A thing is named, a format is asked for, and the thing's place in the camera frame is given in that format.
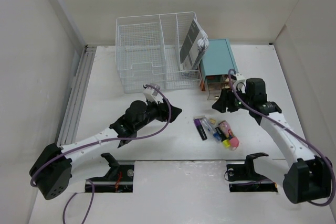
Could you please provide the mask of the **pink cartoon glue bottle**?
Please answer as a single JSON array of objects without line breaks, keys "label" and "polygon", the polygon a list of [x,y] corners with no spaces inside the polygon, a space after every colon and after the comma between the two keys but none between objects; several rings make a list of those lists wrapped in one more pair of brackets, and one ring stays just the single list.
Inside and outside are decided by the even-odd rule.
[{"label": "pink cartoon glue bottle", "polygon": [[230,124],[227,121],[221,121],[218,127],[223,131],[226,137],[229,139],[231,147],[230,150],[235,150],[239,146],[239,140],[232,131]]}]

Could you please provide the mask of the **clear drawer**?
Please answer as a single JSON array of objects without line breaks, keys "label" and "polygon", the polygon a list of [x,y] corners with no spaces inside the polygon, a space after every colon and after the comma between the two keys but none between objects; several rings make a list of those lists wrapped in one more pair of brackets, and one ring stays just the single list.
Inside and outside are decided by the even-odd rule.
[{"label": "clear drawer", "polygon": [[220,97],[222,89],[225,87],[224,75],[212,75],[205,78],[205,90],[208,100],[217,100]]}]

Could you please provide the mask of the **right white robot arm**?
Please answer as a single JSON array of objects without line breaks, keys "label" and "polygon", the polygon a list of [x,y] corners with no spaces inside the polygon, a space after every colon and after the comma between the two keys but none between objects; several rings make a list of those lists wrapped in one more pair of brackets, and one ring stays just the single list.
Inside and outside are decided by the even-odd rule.
[{"label": "right white robot arm", "polygon": [[331,204],[335,197],[331,161],[291,129],[276,102],[267,100],[264,80],[242,79],[237,74],[230,74],[227,79],[228,87],[222,88],[212,108],[220,113],[247,110],[275,142],[288,165],[272,164],[266,153],[250,154],[245,159],[244,175],[249,179],[262,175],[281,184],[293,204],[308,202],[319,207]]}]

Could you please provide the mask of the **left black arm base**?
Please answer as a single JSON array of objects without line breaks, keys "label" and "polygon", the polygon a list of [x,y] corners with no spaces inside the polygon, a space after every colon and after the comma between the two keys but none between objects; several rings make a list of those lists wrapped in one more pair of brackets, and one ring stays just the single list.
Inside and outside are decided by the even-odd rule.
[{"label": "left black arm base", "polygon": [[99,162],[107,165],[102,175],[89,178],[95,193],[132,193],[135,173],[134,161],[117,161],[110,153],[100,155]]}]

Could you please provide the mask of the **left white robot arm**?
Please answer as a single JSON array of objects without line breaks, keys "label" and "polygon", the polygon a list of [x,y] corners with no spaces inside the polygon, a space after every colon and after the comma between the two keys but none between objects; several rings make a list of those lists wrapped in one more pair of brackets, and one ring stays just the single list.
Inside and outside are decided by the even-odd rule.
[{"label": "left white robot arm", "polygon": [[112,156],[114,148],[121,148],[138,138],[139,130],[157,120],[172,123],[182,109],[166,101],[136,100],[102,132],[69,145],[47,145],[29,171],[32,185],[46,200],[63,193],[72,183],[92,178],[114,179],[119,170]]}]

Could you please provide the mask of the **blue cap clear pen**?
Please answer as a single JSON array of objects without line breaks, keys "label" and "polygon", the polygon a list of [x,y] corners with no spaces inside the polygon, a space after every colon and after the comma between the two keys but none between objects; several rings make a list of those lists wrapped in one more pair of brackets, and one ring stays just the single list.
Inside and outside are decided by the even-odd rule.
[{"label": "blue cap clear pen", "polygon": [[220,135],[217,133],[217,131],[211,126],[211,124],[209,123],[209,121],[207,120],[207,118],[202,118],[201,119],[201,123],[202,125],[206,128],[206,130],[208,131],[208,133],[210,135],[213,136],[213,138],[218,141],[221,142],[222,138],[220,137]]}]

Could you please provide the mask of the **grey setup guide booklet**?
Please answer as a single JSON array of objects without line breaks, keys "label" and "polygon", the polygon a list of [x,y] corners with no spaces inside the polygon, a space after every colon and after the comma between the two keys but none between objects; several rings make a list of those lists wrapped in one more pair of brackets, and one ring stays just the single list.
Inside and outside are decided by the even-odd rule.
[{"label": "grey setup guide booklet", "polygon": [[196,70],[208,47],[208,35],[194,18],[180,50],[181,70]]}]

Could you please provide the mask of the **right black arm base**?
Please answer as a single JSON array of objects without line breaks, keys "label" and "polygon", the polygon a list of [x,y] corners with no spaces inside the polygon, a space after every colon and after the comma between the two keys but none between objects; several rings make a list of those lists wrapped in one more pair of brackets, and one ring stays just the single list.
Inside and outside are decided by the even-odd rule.
[{"label": "right black arm base", "polygon": [[231,193],[278,192],[275,182],[255,171],[254,160],[261,157],[268,157],[268,154],[249,154],[244,160],[226,163],[224,178],[229,182]]}]

